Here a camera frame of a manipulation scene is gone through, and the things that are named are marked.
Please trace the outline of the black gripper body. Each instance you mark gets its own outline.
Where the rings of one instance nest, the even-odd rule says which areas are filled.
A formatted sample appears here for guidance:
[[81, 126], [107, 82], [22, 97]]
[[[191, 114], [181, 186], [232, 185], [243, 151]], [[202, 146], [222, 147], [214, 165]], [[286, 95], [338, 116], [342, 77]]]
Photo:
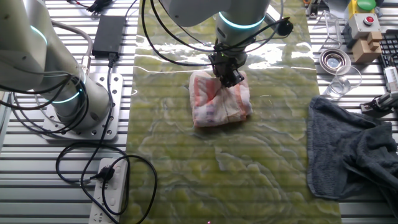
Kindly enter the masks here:
[[229, 77], [230, 75], [242, 78], [243, 75], [238, 69], [246, 63], [247, 57], [246, 52], [233, 52], [232, 54], [217, 52], [208, 56], [212, 64], [213, 74], [217, 78]]

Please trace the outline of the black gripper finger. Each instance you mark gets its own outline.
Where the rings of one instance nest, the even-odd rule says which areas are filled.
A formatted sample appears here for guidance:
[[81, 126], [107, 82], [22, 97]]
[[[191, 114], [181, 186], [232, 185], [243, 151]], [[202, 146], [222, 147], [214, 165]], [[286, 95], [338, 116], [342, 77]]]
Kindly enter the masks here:
[[229, 73], [223, 73], [220, 75], [220, 82], [226, 88], [232, 87], [231, 79], [229, 77]]
[[231, 83], [233, 85], [237, 85], [238, 83], [242, 82], [243, 80], [244, 80], [244, 76], [238, 70], [233, 70]]

